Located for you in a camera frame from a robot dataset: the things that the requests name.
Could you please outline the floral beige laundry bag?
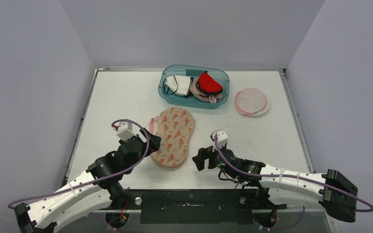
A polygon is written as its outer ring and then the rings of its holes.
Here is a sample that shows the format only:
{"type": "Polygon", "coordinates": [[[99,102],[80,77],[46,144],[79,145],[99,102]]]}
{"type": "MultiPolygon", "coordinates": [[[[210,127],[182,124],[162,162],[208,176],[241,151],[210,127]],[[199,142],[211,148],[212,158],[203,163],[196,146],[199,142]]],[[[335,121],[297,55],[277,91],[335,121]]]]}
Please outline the floral beige laundry bag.
{"type": "Polygon", "coordinates": [[[151,119],[149,132],[161,138],[152,159],[165,168],[180,166],[188,157],[189,140],[195,127],[193,115],[181,107],[171,107],[151,119]]]}

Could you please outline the beige bra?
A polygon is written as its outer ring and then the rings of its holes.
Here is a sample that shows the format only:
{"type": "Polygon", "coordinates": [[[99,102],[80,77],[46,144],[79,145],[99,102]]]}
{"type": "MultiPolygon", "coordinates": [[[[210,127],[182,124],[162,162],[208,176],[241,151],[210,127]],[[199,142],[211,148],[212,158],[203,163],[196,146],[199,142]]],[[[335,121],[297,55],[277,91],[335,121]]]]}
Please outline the beige bra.
{"type": "Polygon", "coordinates": [[[219,102],[220,100],[222,100],[222,93],[215,94],[215,95],[210,95],[210,94],[206,94],[206,93],[202,92],[198,88],[198,81],[197,80],[195,80],[191,83],[189,90],[190,90],[190,93],[194,97],[196,97],[197,99],[199,99],[203,102],[209,102],[209,103],[215,104],[215,103],[219,102]]]}

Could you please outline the white mesh laundry bag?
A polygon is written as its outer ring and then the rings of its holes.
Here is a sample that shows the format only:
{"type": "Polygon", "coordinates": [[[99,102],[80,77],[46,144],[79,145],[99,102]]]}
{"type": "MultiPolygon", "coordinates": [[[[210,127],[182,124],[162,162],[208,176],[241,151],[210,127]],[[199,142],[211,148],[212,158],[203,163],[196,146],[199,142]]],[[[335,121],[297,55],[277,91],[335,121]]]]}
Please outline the white mesh laundry bag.
{"type": "Polygon", "coordinates": [[[239,114],[247,117],[258,117],[268,111],[270,100],[257,88],[245,88],[236,94],[234,105],[239,114]]]}

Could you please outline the red bra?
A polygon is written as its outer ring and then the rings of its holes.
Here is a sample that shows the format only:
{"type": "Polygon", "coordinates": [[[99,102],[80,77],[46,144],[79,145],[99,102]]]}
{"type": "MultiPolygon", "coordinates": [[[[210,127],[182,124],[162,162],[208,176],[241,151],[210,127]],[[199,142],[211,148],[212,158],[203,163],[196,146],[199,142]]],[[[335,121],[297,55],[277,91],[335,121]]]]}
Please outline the red bra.
{"type": "Polygon", "coordinates": [[[208,95],[216,95],[223,92],[223,87],[215,81],[207,71],[204,71],[197,79],[198,89],[208,95]]]}

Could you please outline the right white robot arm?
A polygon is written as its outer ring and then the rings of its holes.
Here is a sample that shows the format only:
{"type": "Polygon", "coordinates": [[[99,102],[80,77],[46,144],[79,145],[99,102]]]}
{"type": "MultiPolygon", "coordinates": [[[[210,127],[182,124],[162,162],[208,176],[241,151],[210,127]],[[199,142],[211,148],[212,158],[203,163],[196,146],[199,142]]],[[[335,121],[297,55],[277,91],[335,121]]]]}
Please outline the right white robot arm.
{"type": "Polygon", "coordinates": [[[257,187],[255,202],[261,208],[304,206],[323,209],[337,220],[356,220],[354,198],[358,188],[341,172],[302,173],[273,167],[263,162],[237,158],[230,149],[217,151],[213,146],[200,148],[192,158],[199,171],[219,168],[244,186],[257,187]]]}

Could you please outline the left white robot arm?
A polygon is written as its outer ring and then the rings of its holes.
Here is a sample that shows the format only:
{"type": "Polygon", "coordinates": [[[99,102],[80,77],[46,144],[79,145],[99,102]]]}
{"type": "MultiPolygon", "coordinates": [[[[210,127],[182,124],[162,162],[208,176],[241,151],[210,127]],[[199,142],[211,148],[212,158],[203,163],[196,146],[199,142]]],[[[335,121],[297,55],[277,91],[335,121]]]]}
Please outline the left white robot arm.
{"type": "Polygon", "coordinates": [[[55,233],[69,223],[99,209],[121,208],[127,191],[120,180],[130,174],[135,165],[160,148],[161,137],[145,128],[146,137],[130,134],[119,140],[117,150],[99,157],[78,177],[53,195],[36,198],[35,202],[21,202],[14,207],[17,224],[22,233],[55,233]]]}

